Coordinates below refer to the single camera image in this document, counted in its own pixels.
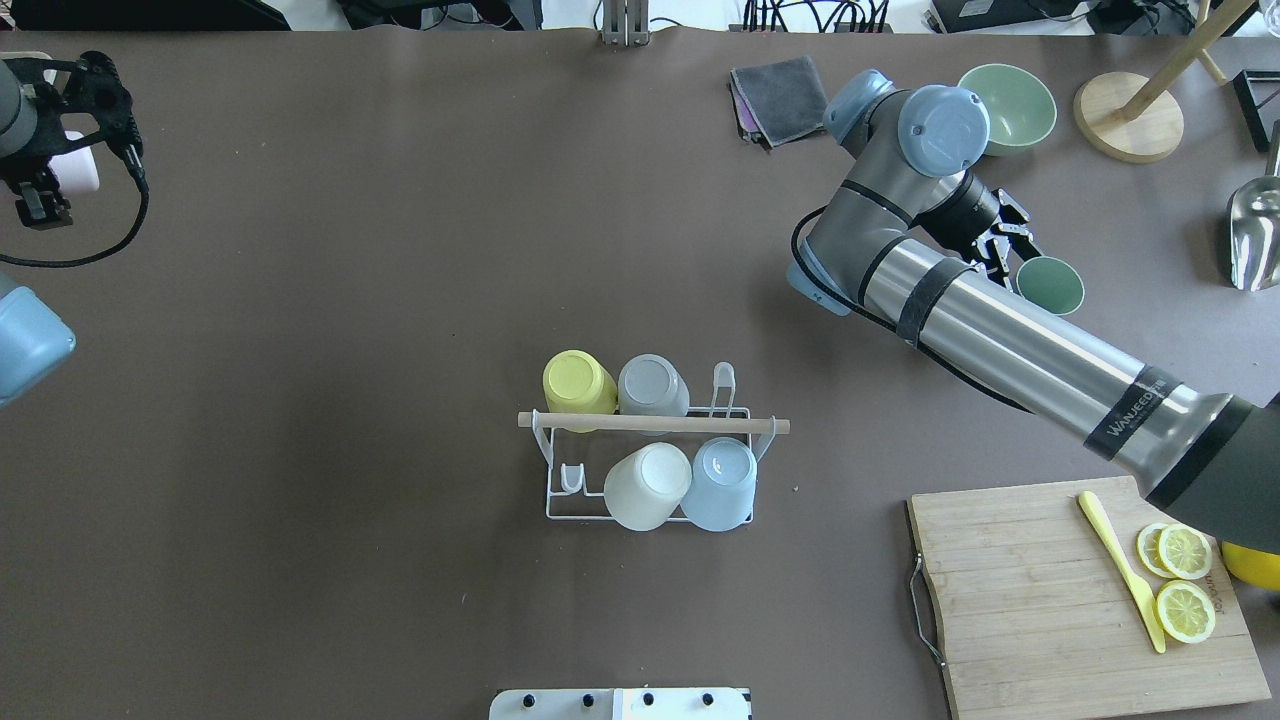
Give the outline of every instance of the brown tabletop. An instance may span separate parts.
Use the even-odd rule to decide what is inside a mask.
[[[1261,174],[1229,88],[1174,86],[1181,147],[1092,150],[1075,88],[1152,73],[1166,38],[663,31],[0,33],[111,55],[137,99],[151,218],[79,270],[6,268],[76,329],[0,411],[0,716],[485,717],[520,687],[750,687],[755,716],[943,717],[905,579],[911,493],[1116,474],[870,323],[783,282],[796,219],[850,159],[819,135],[741,142],[728,69],[812,55],[828,92],[1011,61],[1059,99],[1030,154],[984,159],[1088,286],[1073,319],[1201,391],[1280,389],[1280,291],[1220,268]],[[1280,69],[1226,40],[1228,74]],[[8,252],[72,256],[128,227],[104,190]],[[516,413],[543,364],[658,352],[794,421],[756,519],[713,534],[543,518]],[[1236,587],[1280,691],[1280,605]],[[1179,717],[1272,719],[1280,700]]]

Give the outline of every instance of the gray cloth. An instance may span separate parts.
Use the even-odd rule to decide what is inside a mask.
[[[733,68],[730,78],[771,147],[822,129],[827,92],[813,58]]]

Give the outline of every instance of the cutting board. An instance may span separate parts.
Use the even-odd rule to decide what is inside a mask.
[[[909,502],[933,600],[955,720],[1076,720],[1271,697],[1231,580],[1197,583],[1217,628],[1199,644],[1151,647],[1142,618],[1075,497],[1102,500],[1134,570],[1138,530],[1170,523],[1133,478],[916,495]]]

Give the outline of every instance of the silver scoop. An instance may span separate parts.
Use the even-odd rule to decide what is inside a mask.
[[[1240,290],[1280,284],[1280,120],[1271,128],[1267,174],[1231,195],[1231,283]]]

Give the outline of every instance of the green bowl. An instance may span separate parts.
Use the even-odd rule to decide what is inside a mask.
[[[1016,155],[1044,140],[1057,123],[1057,105],[1044,83],[1029,72],[995,63],[978,65],[960,78],[991,115],[987,155]]]

